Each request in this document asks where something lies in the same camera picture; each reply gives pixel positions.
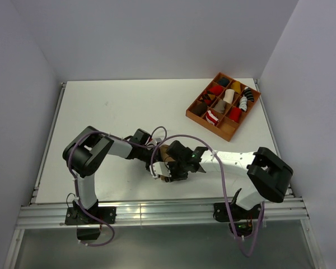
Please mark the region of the tan brown sock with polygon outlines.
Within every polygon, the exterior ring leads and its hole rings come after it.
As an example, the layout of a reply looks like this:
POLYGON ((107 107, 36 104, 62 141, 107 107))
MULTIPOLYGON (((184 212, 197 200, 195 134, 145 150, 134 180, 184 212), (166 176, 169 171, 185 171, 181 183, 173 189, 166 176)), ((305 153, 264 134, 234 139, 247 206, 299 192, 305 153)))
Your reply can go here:
MULTIPOLYGON (((170 169, 169 163, 174 162, 175 160, 167 153, 168 148, 169 148, 169 145, 162 145, 160 147, 160 156, 161 156, 162 161, 165 163, 165 167, 167 169, 170 169)), ((164 175, 161 175, 160 179, 165 183, 171 183, 171 177, 166 177, 164 175)))

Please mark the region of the red white striped sock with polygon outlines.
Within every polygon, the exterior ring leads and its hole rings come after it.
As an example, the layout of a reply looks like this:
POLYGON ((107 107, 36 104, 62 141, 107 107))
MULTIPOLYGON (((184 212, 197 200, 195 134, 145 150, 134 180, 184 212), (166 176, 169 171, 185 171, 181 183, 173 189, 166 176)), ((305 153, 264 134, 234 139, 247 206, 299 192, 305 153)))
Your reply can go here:
POLYGON ((211 110, 207 110, 205 114, 205 119, 209 124, 213 126, 216 126, 220 121, 220 119, 211 110))

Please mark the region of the orange divided sock tray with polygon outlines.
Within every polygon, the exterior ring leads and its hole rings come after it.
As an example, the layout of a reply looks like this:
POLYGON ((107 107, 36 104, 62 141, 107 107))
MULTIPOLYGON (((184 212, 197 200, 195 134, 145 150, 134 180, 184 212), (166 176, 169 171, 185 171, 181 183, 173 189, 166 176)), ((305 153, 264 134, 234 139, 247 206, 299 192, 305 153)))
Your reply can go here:
POLYGON ((230 141, 259 99, 259 91, 220 72, 193 101, 185 115, 230 141))

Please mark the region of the grey brown rolled sock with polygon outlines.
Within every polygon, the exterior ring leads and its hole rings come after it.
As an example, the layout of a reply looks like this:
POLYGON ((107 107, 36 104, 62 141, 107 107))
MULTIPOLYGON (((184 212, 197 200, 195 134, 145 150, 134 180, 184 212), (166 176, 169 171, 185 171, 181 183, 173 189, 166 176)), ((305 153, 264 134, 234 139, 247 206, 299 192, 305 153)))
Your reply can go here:
POLYGON ((223 114, 225 112, 226 105, 227 105, 227 103, 224 100, 219 99, 218 102, 216 102, 213 109, 216 112, 223 114))

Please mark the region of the argyle patterned rolled sock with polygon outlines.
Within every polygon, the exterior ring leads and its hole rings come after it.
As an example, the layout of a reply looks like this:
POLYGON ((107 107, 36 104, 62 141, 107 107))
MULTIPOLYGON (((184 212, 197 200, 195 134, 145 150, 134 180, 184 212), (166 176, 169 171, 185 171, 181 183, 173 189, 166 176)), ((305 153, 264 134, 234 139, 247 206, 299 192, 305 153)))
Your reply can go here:
POLYGON ((215 100, 216 96, 212 94, 211 92, 205 92, 201 95, 199 101, 204 102, 208 106, 210 106, 213 101, 215 100))

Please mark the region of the red rolled sock lower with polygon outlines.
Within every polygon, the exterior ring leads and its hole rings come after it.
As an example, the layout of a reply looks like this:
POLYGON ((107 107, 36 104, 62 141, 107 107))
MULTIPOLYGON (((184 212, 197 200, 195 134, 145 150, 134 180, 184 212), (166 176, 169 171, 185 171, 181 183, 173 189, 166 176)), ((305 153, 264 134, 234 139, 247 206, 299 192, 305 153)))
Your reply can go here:
POLYGON ((242 110, 238 107, 233 107, 229 113, 228 118, 236 123, 239 123, 242 110))

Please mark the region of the red rolled sock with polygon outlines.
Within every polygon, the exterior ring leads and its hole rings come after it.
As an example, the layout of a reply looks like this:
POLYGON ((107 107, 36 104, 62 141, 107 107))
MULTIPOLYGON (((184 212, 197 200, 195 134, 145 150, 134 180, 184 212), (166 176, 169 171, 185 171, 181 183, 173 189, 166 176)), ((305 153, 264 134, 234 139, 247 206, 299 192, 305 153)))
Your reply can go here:
POLYGON ((228 118, 236 123, 239 123, 242 110, 238 107, 233 107, 229 113, 228 118))
POLYGON ((209 89, 209 91, 215 96, 219 96, 223 92, 224 88, 221 85, 213 86, 209 89))

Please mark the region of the red rolled sock upper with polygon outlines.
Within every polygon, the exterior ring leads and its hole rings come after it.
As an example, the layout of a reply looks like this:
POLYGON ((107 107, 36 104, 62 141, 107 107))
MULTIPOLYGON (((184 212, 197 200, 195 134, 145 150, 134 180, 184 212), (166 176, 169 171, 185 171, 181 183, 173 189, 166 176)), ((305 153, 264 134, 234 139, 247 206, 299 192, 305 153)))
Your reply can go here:
POLYGON ((213 86, 209 89, 209 91, 215 96, 219 96, 223 92, 224 88, 221 85, 213 86))

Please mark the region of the cream rolled sock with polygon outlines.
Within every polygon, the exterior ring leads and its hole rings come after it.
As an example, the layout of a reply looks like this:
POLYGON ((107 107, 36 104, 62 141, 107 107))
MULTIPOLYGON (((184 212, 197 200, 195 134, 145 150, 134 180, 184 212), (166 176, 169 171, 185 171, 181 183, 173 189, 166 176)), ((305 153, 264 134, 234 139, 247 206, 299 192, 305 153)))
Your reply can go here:
POLYGON ((232 104, 234 100, 235 90, 233 89, 227 89, 225 91, 225 95, 223 97, 223 101, 225 101, 228 104, 232 104))

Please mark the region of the white grey striped sock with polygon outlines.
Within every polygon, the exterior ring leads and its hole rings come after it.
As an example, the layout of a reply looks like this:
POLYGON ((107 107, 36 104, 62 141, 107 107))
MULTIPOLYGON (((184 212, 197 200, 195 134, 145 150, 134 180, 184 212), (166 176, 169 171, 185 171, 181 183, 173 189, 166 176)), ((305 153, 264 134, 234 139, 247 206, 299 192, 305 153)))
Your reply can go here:
POLYGON ((248 99, 246 96, 243 96, 240 101, 239 101, 239 109, 242 110, 243 112, 246 112, 248 109, 248 99))

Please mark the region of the black white striped sock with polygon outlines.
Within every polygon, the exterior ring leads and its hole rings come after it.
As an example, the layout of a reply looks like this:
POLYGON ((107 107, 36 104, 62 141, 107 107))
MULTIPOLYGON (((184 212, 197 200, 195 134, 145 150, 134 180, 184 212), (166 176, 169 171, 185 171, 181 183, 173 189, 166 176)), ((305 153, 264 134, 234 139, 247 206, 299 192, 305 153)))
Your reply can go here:
POLYGON ((247 98, 248 101, 252 103, 255 101, 253 92, 251 91, 251 88, 249 87, 244 88, 244 96, 247 98))

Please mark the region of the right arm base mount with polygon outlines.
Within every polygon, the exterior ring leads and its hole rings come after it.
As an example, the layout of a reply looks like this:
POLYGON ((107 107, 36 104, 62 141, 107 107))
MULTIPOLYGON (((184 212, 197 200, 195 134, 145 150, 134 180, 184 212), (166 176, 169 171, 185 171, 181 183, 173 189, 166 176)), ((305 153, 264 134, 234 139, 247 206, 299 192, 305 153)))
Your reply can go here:
MULTIPOLYGON (((246 237, 252 235, 254 231, 253 221, 257 220, 262 213, 261 205, 255 205, 251 210, 245 210, 231 201, 229 206, 237 236, 246 237)), ((214 203, 213 208, 213 218, 217 222, 228 222, 230 232, 233 233, 233 228, 232 224, 230 223, 226 204, 224 202, 214 203)))

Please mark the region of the aluminium side rail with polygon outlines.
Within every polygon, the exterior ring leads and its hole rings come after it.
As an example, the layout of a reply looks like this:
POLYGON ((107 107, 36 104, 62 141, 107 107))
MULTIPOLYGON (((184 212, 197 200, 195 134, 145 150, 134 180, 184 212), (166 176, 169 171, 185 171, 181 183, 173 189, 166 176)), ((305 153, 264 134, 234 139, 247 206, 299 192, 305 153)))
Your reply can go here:
POLYGON ((64 92, 65 92, 65 89, 66 89, 66 85, 67 85, 67 82, 62 82, 61 83, 58 102, 57 102, 57 105, 55 107, 53 120, 52 120, 52 123, 51 123, 51 126, 50 126, 48 139, 47 139, 46 144, 45 144, 45 149, 44 149, 43 157, 42 157, 42 160, 41 160, 41 163, 40 163, 40 166, 39 166, 39 171, 38 171, 38 174, 37 174, 37 177, 36 177, 36 182, 35 182, 35 185, 34 185, 34 189, 33 189, 33 192, 31 194, 30 201, 29 201, 29 206, 32 205, 32 204, 36 204, 36 197, 38 195, 38 190, 39 190, 39 186, 40 186, 42 173, 43 173, 43 170, 44 170, 44 165, 45 165, 46 158, 47 158, 47 155, 48 155, 48 152, 49 152, 49 147, 50 147, 50 144, 51 144, 51 141, 52 141, 52 137, 53 137, 55 125, 56 125, 56 122, 57 122, 58 114, 59 114, 59 111, 60 111, 60 107, 61 107, 61 104, 62 104, 62 100, 63 100, 64 92))
MULTIPOLYGON (((253 79, 254 80, 254 85, 255 85, 255 88, 256 90, 261 93, 261 90, 259 88, 259 79, 253 79)), ((273 140, 273 144, 274 144, 274 149, 276 151, 276 155, 281 158, 281 154, 280 154, 280 151, 279 151, 279 148, 278 148, 278 144, 277 144, 277 141, 276 141, 276 138, 275 138, 275 135, 274 135, 274 132, 273 132, 273 128, 272 128, 272 125, 271 125, 271 122, 270 122, 270 119, 269 119, 269 115, 268 115, 268 112, 266 110, 266 107, 265 107, 265 104, 264 104, 264 100, 262 98, 262 95, 260 96, 259 98, 260 100, 260 103, 261 103, 261 106, 262 106, 262 110, 264 112, 264 115, 265 115, 265 118, 266 118, 266 121, 267 121, 267 125, 268 125, 268 128, 269 128, 269 131, 270 131, 270 135, 272 137, 272 140, 273 140)))

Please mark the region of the aluminium front rail frame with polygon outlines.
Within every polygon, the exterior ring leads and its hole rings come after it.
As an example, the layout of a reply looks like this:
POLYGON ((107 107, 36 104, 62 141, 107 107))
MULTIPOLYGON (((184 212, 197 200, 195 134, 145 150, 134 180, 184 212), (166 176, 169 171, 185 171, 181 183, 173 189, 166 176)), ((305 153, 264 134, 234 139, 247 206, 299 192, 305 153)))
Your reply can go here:
MULTIPOLYGON (((116 208, 113 227, 212 224, 213 204, 223 202, 219 198, 103 202, 100 207, 116 208)), ((54 229, 67 228, 64 224, 67 205, 33 204, 20 209, 16 229, 54 229)), ((309 218, 302 198, 287 197, 282 203, 265 203, 265 221, 306 220, 309 218)))

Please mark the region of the left aluminium side rail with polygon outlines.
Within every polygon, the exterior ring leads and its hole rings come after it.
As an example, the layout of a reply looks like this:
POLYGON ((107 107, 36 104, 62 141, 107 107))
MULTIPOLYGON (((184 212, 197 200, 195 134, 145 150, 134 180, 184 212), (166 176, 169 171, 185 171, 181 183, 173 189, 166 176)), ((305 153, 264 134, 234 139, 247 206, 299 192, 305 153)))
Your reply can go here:
POLYGON ((44 165, 45 165, 46 158, 47 158, 47 155, 48 155, 48 152, 49 152, 49 147, 50 147, 50 144, 51 144, 51 141, 52 141, 52 137, 53 137, 55 125, 56 125, 56 122, 57 122, 58 114, 59 114, 59 111, 60 111, 60 107, 61 107, 61 104, 62 104, 62 100, 63 100, 64 92, 65 92, 65 89, 66 89, 66 85, 67 85, 67 82, 62 82, 61 83, 58 102, 57 102, 57 105, 55 107, 53 120, 52 120, 52 123, 51 123, 51 126, 50 126, 48 139, 47 139, 46 144, 45 144, 45 149, 44 149, 43 157, 42 157, 42 160, 41 160, 41 163, 40 163, 40 166, 39 166, 39 171, 38 171, 38 174, 37 174, 37 177, 36 177, 36 182, 35 182, 35 185, 34 185, 34 189, 33 189, 33 192, 31 194, 30 201, 29 201, 29 206, 32 205, 32 204, 36 204, 36 197, 38 195, 38 190, 39 190, 39 186, 40 186, 42 173, 43 173, 43 170, 44 170, 44 165))

